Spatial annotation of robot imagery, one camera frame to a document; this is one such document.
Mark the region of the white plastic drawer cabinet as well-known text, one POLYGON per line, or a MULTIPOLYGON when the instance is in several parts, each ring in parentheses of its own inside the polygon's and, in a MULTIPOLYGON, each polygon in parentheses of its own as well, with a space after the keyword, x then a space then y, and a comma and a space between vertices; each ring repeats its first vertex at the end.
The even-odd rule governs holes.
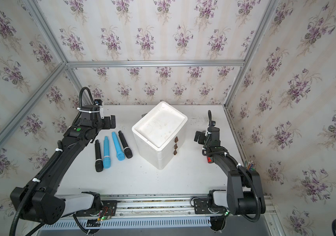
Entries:
POLYGON ((185 142, 187 121, 185 114, 160 102, 132 127, 139 155, 164 169, 185 142))

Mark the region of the blue plastic tool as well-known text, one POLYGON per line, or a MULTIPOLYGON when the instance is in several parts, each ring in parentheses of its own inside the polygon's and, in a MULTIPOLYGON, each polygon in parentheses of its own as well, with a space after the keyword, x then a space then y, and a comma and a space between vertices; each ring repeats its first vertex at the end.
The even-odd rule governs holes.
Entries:
POLYGON ((125 159, 125 154, 123 152, 123 148, 120 145, 118 136, 115 132, 112 132, 112 139, 113 139, 114 147, 116 150, 116 157, 119 161, 123 161, 125 159))

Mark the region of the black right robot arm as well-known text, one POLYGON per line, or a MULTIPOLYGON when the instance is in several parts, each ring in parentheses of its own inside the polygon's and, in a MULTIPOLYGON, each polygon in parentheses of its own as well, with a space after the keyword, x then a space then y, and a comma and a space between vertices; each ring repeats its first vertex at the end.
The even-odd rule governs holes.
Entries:
POLYGON ((260 175, 239 163, 228 150, 221 146, 220 129, 208 111, 208 127, 197 131, 194 141, 202 145, 202 155, 209 164, 216 164, 227 177, 225 190, 211 190, 207 195, 210 212, 224 209, 220 218, 240 215, 250 222, 257 222, 266 211, 260 175))

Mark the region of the black microphone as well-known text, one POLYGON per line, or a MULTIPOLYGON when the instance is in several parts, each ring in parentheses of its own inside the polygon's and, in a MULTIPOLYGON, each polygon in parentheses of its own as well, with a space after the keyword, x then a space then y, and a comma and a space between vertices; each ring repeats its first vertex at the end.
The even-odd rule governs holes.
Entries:
POLYGON ((130 149, 130 147, 129 147, 126 139, 125 139, 124 134, 122 133, 122 131, 119 131, 118 135, 119 135, 119 138, 120 138, 120 141, 121 141, 121 144, 122 144, 122 147, 123 147, 124 154, 125 154, 126 158, 131 159, 133 157, 133 153, 132 153, 132 150, 130 149))
POLYGON ((95 141, 95 170, 100 173, 104 169, 99 140, 95 141))

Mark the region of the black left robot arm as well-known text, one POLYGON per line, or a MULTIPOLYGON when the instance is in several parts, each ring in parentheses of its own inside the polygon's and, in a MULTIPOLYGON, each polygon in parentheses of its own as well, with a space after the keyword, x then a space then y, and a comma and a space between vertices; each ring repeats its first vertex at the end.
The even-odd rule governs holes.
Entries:
POLYGON ((101 130, 116 127, 115 116, 102 116, 102 102, 95 101, 91 93, 88 95, 90 104, 82 104, 84 91, 90 92, 90 89, 81 88, 78 114, 64 133, 63 139, 58 141, 52 157, 23 188, 16 187, 11 192, 10 199, 16 212, 9 235, 16 234, 20 219, 37 222, 36 229, 39 229, 44 225, 53 225, 64 216, 75 216, 79 211, 88 211, 90 214, 101 211, 103 205, 98 193, 87 191, 72 197, 56 196, 58 187, 75 158, 96 140, 101 130))

